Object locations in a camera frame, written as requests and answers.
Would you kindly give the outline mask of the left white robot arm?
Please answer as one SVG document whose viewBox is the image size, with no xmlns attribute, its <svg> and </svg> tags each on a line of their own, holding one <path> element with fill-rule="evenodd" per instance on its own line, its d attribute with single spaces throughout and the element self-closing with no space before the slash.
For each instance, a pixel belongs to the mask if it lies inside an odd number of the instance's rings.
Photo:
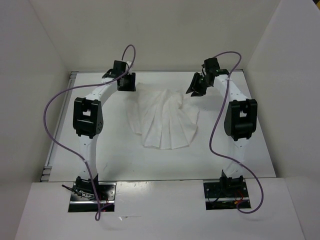
<svg viewBox="0 0 320 240">
<path fill-rule="evenodd" d="M 75 180 L 74 191 L 82 193 L 88 200 L 99 196 L 99 180 L 96 166 L 96 150 L 99 134 L 103 130 L 102 107 L 107 99 L 124 87 L 126 91 L 136 90 L 136 74 L 132 72 L 132 61 L 116 60 L 92 92 L 85 97 L 77 97 L 73 105 L 72 126 L 79 139 L 79 154 L 84 168 Z"/>
</svg>

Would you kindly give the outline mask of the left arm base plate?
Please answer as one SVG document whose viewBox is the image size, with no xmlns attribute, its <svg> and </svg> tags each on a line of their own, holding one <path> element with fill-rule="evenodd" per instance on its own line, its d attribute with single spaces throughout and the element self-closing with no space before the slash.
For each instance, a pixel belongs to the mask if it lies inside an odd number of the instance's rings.
<svg viewBox="0 0 320 240">
<path fill-rule="evenodd" d="M 116 183 L 100 182 L 98 197 L 102 212 L 115 211 Z M 69 213 L 93 213 L 98 211 L 97 200 L 93 193 L 76 190 L 76 184 L 72 186 L 68 212 Z"/>
</svg>

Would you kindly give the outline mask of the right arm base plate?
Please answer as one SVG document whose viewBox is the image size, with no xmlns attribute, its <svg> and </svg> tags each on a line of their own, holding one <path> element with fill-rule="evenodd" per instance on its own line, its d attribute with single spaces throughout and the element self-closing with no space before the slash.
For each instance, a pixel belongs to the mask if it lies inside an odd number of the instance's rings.
<svg viewBox="0 0 320 240">
<path fill-rule="evenodd" d="M 241 186 L 222 190 L 218 180 L 203 182 L 204 200 L 206 210 L 232 210 L 237 208 L 250 209 L 251 203 L 247 184 L 244 181 Z"/>
</svg>

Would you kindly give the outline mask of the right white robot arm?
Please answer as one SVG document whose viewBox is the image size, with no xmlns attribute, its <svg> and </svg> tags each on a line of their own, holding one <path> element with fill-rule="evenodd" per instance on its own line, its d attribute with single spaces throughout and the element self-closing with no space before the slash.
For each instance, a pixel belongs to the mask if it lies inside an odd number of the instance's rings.
<svg viewBox="0 0 320 240">
<path fill-rule="evenodd" d="M 239 173 L 239 168 L 248 170 L 243 164 L 244 149 L 257 129 L 258 102 L 241 92 L 231 80 L 232 72 L 221 69 L 216 56 L 205 59 L 201 71 L 193 75 L 186 93 L 191 97 L 202 97 L 206 95 L 208 88 L 213 87 L 223 97 L 222 106 L 209 138 L 209 149 L 214 155 L 231 161 L 226 169 L 221 171 L 218 195 L 218 197 L 229 197 L 243 186 L 244 177 Z M 233 144 L 235 156 L 218 153 L 212 146 L 214 133 L 224 110 L 226 113 L 223 128 Z"/>
</svg>

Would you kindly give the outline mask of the white pleated skirt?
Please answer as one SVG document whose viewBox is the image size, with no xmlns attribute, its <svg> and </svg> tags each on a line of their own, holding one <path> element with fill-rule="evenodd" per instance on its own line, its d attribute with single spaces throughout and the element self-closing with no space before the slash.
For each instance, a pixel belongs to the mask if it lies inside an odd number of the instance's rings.
<svg viewBox="0 0 320 240">
<path fill-rule="evenodd" d="M 180 90 L 139 83 L 125 107 L 129 126 L 144 148 L 186 148 L 197 133 L 200 110 Z"/>
</svg>

